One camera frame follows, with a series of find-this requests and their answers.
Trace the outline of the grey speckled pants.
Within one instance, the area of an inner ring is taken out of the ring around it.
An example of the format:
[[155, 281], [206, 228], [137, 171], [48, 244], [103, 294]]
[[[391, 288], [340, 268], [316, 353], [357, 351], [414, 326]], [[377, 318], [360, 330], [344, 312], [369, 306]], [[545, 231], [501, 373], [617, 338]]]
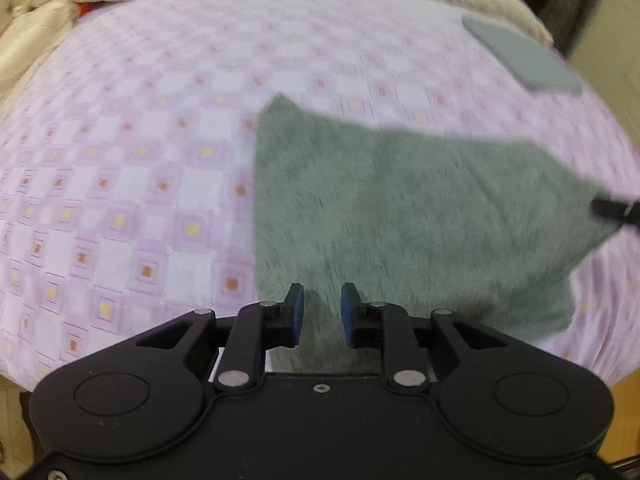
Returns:
[[306, 292], [285, 373], [373, 370], [347, 347], [342, 286], [411, 315], [450, 309], [535, 342], [573, 316], [570, 274], [620, 229], [600, 188], [537, 145], [378, 130], [278, 96], [258, 120], [254, 255], [259, 298]]

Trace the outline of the folded blue-grey garment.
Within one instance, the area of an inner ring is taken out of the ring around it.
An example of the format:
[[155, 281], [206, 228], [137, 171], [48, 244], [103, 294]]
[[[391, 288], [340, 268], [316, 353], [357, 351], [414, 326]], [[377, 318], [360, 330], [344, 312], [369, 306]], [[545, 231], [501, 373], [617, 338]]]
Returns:
[[578, 73], [551, 48], [511, 29], [470, 16], [464, 16], [461, 24], [526, 90], [582, 93]]

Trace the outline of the purple patterned bed sheet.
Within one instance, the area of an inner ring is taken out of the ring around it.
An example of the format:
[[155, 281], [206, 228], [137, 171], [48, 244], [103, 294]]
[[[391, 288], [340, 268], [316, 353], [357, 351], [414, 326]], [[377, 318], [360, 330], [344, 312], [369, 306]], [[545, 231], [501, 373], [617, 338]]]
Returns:
[[434, 0], [132, 0], [91, 12], [1, 124], [1, 371], [253, 299], [250, 182], [278, 93], [371, 126], [536, 142], [616, 194], [639, 155], [590, 89], [526, 92]]

